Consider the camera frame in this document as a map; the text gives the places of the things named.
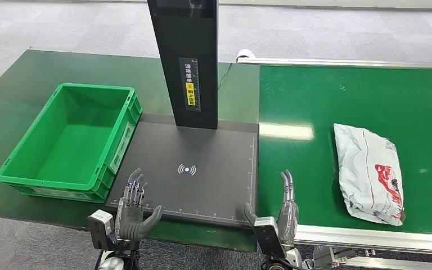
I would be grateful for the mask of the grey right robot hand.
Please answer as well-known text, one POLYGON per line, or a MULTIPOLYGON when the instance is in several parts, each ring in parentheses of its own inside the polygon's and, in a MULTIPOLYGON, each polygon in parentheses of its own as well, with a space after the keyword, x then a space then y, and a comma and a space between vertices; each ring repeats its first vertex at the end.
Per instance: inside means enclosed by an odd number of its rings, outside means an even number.
POLYGON ((261 250, 266 254, 285 253, 294 247, 299 209, 295 202, 293 177, 288 170, 282 171, 280 177, 283 181, 283 199, 277 219, 257 217, 253 207, 244 203, 244 216, 252 226, 261 250))

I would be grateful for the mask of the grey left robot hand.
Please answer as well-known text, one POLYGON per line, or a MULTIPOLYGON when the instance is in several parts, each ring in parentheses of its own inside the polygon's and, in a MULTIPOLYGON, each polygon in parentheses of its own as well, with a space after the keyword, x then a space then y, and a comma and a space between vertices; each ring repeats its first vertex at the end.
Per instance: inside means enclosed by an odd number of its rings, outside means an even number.
POLYGON ((144 239, 161 220, 163 214, 161 205, 156 206, 149 217, 144 217, 142 201, 146 186, 142 169, 138 168, 130 174, 123 196, 119 200, 115 221, 116 235, 119 239, 129 241, 144 239))

